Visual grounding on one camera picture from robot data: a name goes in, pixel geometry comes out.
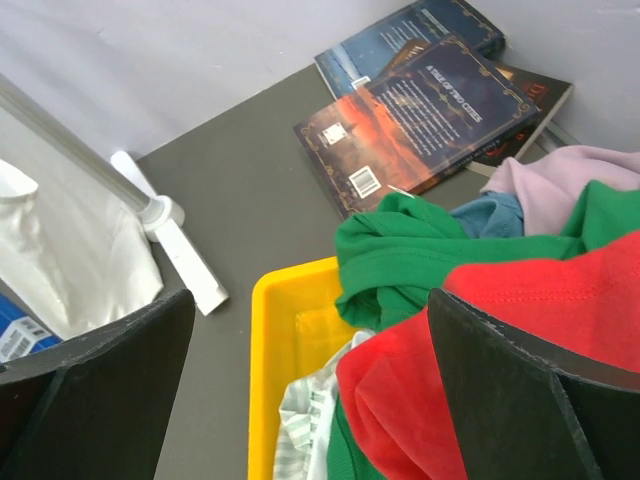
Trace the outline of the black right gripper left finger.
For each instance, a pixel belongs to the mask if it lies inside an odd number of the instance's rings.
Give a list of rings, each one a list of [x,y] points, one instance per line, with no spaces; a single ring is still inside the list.
[[[153,478],[194,321],[178,290],[2,364],[2,478]]]

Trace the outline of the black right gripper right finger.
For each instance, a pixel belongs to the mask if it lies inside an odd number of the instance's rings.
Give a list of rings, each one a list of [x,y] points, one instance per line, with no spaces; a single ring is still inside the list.
[[[428,322],[469,478],[638,478],[638,374],[439,289]]]

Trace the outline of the red tank top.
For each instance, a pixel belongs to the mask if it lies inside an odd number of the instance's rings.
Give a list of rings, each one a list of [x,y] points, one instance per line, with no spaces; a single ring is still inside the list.
[[[639,236],[459,267],[338,379],[356,444],[389,479],[635,479]]]

